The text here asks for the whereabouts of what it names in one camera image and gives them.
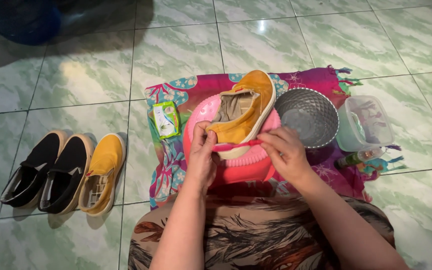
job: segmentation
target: person's lap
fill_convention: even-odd
[[[379,208],[342,197],[395,246],[393,227]],[[147,213],[136,224],[129,246],[129,270],[149,268],[172,205],[173,202],[168,202]],[[204,233],[207,269],[339,268],[338,258],[299,196],[231,199],[210,196]]]

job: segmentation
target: toothbrush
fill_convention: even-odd
[[[255,146],[260,145],[263,141],[262,140],[250,140],[248,142],[242,143],[242,144],[232,144],[232,143],[221,143],[221,144],[215,144],[213,146],[213,152],[223,152],[223,151],[229,151],[233,148],[243,147],[243,146]]]

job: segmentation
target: silver bowl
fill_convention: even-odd
[[[305,148],[321,148],[334,140],[339,129],[336,107],[323,94],[309,88],[292,88],[274,104],[281,125],[297,130]]]

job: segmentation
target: small bottle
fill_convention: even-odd
[[[338,170],[346,167],[374,160],[381,157],[384,151],[379,147],[369,148],[368,150],[361,150],[354,152],[350,155],[342,157],[334,162],[334,167]]]

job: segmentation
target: floral cloth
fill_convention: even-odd
[[[356,79],[339,76],[342,73],[349,74],[350,71],[348,68],[337,70],[328,66],[291,73],[270,73],[269,75],[278,96],[288,89],[305,87],[325,95],[336,108],[339,108],[350,96],[349,87],[361,84]],[[164,205],[171,194],[177,193],[186,174],[183,132],[179,136],[159,140],[152,120],[152,105],[174,101],[180,116],[180,128],[183,131],[189,116],[200,102],[222,91],[230,90],[244,75],[243,73],[198,75],[146,88],[145,94],[149,106],[148,121],[154,149],[159,159],[159,165],[153,172],[149,189],[152,210]],[[337,193],[357,199],[368,198],[363,192],[363,182],[374,180],[373,172],[369,172],[371,175],[362,177],[361,173],[354,168],[336,170],[333,162],[345,155],[346,153],[339,149],[336,141],[327,147],[307,151],[308,161],[313,170]],[[231,184],[231,188],[220,186],[210,192],[219,196],[258,197],[287,196],[298,193],[277,172],[268,181],[239,182]]]

